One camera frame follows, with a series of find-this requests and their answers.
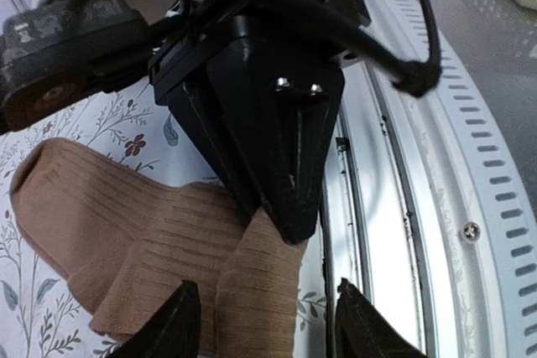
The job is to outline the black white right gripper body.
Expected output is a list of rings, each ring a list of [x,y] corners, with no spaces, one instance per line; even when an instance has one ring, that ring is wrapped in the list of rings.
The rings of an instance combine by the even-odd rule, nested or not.
[[[219,29],[245,13],[285,30],[305,0],[33,0],[1,37],[1,129],[16,132],[98,92],[146,75],[153,49]],[[313,0],[368,25],[363,0]]]

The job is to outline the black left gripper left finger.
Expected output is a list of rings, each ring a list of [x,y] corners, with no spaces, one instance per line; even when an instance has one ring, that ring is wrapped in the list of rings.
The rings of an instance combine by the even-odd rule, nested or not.
[[[201,300],[197,284],[184,281],[114,358],[196,358],[201,341]]]

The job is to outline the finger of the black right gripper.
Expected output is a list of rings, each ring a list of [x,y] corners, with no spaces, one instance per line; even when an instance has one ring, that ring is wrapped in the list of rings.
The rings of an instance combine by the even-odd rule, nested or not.
[[[345,80],[287,44],[235,39],[207,64],[248,175],[282,238],[315,232],[326,155]]]
[[[268,54],[266,21],[240,14],[205,37],[182,29],[149,61],[157,104],[168,107],[246,217],[265,201],[259,154],[269,115]]]

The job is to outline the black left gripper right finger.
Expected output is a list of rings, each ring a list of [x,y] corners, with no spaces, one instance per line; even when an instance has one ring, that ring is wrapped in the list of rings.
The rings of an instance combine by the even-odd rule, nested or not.
[[[341,279],[337,292],[336,357],[426,358],[387,322],[348,279]]]

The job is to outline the brown ribbed sock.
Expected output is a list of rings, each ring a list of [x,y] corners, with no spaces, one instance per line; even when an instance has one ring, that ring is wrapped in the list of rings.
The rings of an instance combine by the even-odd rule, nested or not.
[[[9,195],[23,239],[94,332],[131,340],[189,280],[202,355],[292,356],[305,243],[284,242],[264,210],[246,221],[221,186],[169,187],[63,138],[33,149]]]

